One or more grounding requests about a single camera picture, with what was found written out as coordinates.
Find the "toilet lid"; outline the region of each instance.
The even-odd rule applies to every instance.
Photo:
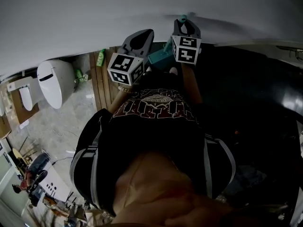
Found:
[[[62,92],[58,78],[50,62],[42,62],[37,70],[37,77],[42,93],[47,102],[55,109],[62,106]]]
[[[31,111],[33,109],[33,101],[30,95],[29,87],[20,88],[19,92],[25,109]]]

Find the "toilet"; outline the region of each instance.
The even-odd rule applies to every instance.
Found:
[[[9,83],[7,88],[9,92],[19,89],[22,103],[28,111],[31,111],[35,104],[44,98],[39,86],[38,78],[22,78]]]
[[[44,97],[55,109],[61,108],[75,90],[75,73],[68,62],[44,61],[38,66],[37,76]]]

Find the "wooden panel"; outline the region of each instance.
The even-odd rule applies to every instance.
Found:
[[[98,60],[99,51],[94,52],[95,55],[95,62]],[[106,99],[105,99],[105,91],[104,91],[104,83],[102,78],[102,67],[96,66],[96,75],[97,75],[97,82],[98,82],[98,92],[100,96],[101,108],[107,109]]]
[[[107,104],[107,108],[109,108],[112,104],[110,99],[110,91],[109,91],[109,81],[108,81],[108,73],[107,73],[107,63],[109,63],[110,58],[107,58],[107,52],[105,52],[105,60],[103,63],[102,68],[102,78],[103,78],[103,86],[104,86],[104,93],[105,93],[105,100]]]
[[[107,64],[109,64],[109,61],[113,53],[115,52],[117,52],[117,47],[110,47],[109,50],[106,50]],[[119,83],[113,82],[110,76],[108,76],[108,81],[109,81],[110,98],[111,98],[111,102],[113,102],[119,92],[118,89]]]
[[[95,61],[94,52],[89,53],[89,63],[90,63],[91,81],[93,84],[96,107],[97,107],[97,111],[99,111],[99,110],[101,110],[101,102],[100,102],[100,95],[99,95],[99,89],[98,89],[98,81],[97,81],[97,74],[96,74],[96,61]]]

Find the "graphic print on shirt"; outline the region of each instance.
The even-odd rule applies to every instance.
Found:
[[[183,117],[195,121],[189,105],[176,90],[146,89],[127,100],[113,118],[137,115],[142,118],[163,119]]]

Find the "bracelet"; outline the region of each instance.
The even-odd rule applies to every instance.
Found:
[[[118,89],[119,89],[120,91],[123,91],[123,92],[128,93],[128,94],[133,94],[133,93],[134,93],[134,92],[132,92],[131,90],[129,90],[129,89],[127,89],[127,88],[124,88],[124,87],[122,87],[122,86],[118,86]]]

